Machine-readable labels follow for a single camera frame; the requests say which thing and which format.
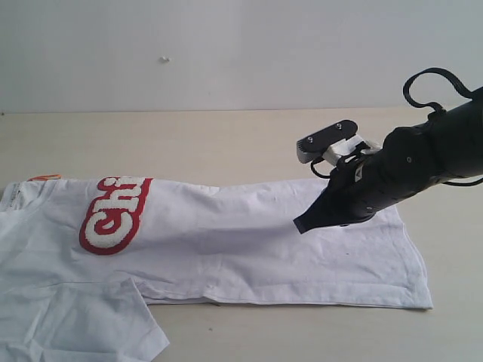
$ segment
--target white wall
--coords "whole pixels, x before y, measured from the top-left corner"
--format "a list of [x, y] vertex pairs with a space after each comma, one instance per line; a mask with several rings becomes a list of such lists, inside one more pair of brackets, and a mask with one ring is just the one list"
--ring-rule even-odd
[[[483, 85], [482, 14], [482, 0], [0, 0], [0, 109], [397, 106], [430, 66]], [[436, 76], [417, 90], [460, 101]]]

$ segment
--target beige table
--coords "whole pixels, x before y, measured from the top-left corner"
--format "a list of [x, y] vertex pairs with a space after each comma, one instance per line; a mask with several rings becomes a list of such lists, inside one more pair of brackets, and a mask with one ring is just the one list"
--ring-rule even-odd
[[[46, 173], [154, 176], [232, 185], [312, 177], [295, 142], [343, 118], [381, 141], [425, 120], [413, 109], [166, 112], [0, 117], [0, 187]], [[483, 187], [437, 186], [400, 204], [426, 260], [435, 309], [163, 305], [157, 360], [483, 360]]]

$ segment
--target printed graphic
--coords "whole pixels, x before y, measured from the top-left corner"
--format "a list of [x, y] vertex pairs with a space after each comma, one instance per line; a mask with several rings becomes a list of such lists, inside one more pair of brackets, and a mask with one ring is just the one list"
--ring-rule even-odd
[[152, 179], [107, 177], [97, 188], [104, 195], [95, 198], [82, 223], [82, 247], [97, 255], [119, 253], [133, 240], [140, 225]]

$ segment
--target folded fabric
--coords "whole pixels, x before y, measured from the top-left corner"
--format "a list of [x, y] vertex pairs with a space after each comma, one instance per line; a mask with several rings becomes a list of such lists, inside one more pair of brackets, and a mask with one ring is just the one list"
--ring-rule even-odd
[[134, 281], [146, 303], [431, 308], [423, 259], [395, 207], [300, 235], [320, 179], [210, 187], [144, 177], [10, 184], [0, 293]]
[[131, 280], [0, 293], [2, 362], [150, 362], [166, 346]]

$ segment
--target black robotic arm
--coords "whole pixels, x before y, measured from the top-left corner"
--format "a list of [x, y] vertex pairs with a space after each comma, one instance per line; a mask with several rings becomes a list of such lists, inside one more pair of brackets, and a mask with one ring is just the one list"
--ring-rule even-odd
[[[436, 102], [415, 102], [409, 89], [425, 73], [444, 76], [461, 96], [471, 100], [450, 111]], [[450, 181], [483, 174], [483, 87], [472, 92], [449, 71], [430, 68], [409, 78], [403, 94], [412, 106], [428, 106], [434, 112], [425, 123], [397, 127], [382, 148], [355, 134], [357, 125], [349, 120], [297, 143], [300, 162], [310, 162], [317, 176], [330, 179], [309, 209], [294, 220], [300, 233], [365, 222], [378, 211], [440, 183], [483, 183], [483, 178], [472, 183]], [[316, 171], [314, 166], [321, 161], [334, 166], [329, 176]]]

